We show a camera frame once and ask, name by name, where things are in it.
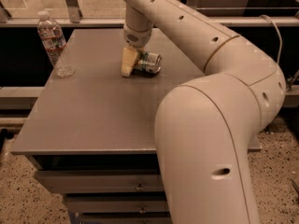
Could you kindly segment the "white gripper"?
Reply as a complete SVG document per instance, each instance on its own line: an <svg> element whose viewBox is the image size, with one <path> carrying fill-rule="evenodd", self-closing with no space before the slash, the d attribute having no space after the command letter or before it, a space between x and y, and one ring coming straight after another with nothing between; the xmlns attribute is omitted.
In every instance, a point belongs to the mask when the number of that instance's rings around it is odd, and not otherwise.
<svg viewBox="0 0 299 224"><path fill-rule="evenodd" d="M121 74L124 77L129 77L134 69L135 63L138 60L139 53L135 48L144 48L150 41L152 29L147 31L135 31L127 24L123 26L123 37L130 46L123 49L121 59Z"/></svg>

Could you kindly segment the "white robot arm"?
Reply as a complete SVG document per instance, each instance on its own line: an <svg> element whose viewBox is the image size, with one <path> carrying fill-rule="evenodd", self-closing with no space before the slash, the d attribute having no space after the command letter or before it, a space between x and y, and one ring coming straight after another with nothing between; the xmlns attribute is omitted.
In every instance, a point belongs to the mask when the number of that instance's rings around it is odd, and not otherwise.
<svg viewBox="0 0 299 224"><path fill-rule="evenodd" d="M203 72L171 90L155 146L173 224L260 224L248 151L286 92L279 65L246 38L177 0L124 0L131 45L153 25Z"/></svg>

